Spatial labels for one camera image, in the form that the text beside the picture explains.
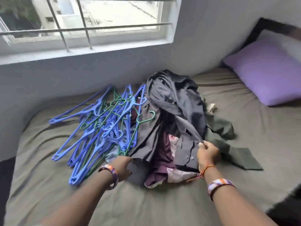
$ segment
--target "gray wall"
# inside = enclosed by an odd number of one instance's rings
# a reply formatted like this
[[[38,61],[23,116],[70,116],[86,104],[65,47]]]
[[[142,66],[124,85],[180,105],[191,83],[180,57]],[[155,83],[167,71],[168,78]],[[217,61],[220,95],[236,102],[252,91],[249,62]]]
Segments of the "gray wall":
[[[183,0],[172,44],[0,66],[0,160],[16,155],[24,116],[38,103],[138,83],[165,68],[200,73],[236,50],[261,16],[296,20],[294,1]]]

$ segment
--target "window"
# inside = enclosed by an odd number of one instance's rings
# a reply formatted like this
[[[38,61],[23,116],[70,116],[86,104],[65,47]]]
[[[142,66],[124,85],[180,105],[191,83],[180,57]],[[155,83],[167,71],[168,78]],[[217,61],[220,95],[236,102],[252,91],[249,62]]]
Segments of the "window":
[[[140,42],[139,46],[143,46],[143,41],[171,43],[181,0],[16,0],[8,3],[0,0],[0,57],[121,43]]]

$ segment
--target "bed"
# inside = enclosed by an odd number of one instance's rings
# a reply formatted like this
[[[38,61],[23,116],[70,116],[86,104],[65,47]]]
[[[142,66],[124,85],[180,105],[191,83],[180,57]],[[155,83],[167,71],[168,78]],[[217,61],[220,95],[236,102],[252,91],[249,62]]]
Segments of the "bed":
[[[244,171],[218,164],[244,197],[266,211],[301,181],[301,100],[267,107],[229,69],[217,68],[193,77],[215,114],[232,121],[233,146],[249,147],[264,171]],[[77,127],[77,119],[49,125],[48,120],[88,95],[60,99],[38,112],[24,130],[16,157],[5,225],[35,225],[62,204],[76,187],[68,184],[68,156],[52,155]],[[101,198],[90,225],[221,225],[205,182],[163,184],[154,189],[122,182]]]

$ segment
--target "white pillow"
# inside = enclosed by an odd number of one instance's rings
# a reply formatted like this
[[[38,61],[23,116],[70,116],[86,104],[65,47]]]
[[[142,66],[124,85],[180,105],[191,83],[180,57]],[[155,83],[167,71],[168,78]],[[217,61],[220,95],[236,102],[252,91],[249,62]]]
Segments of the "white pillow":
[[[301,63],[301,41],[268,30],[262,30],[257,40],[264,38],[274,41],[282,50]]]

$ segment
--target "purple pillow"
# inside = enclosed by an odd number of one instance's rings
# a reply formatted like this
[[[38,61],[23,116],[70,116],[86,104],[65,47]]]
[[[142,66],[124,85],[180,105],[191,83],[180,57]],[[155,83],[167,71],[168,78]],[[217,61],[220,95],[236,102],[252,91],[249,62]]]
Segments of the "purple pillow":
[[[223,62],[267,106],[301,98],[301,63],[271,41],[255,41]]]

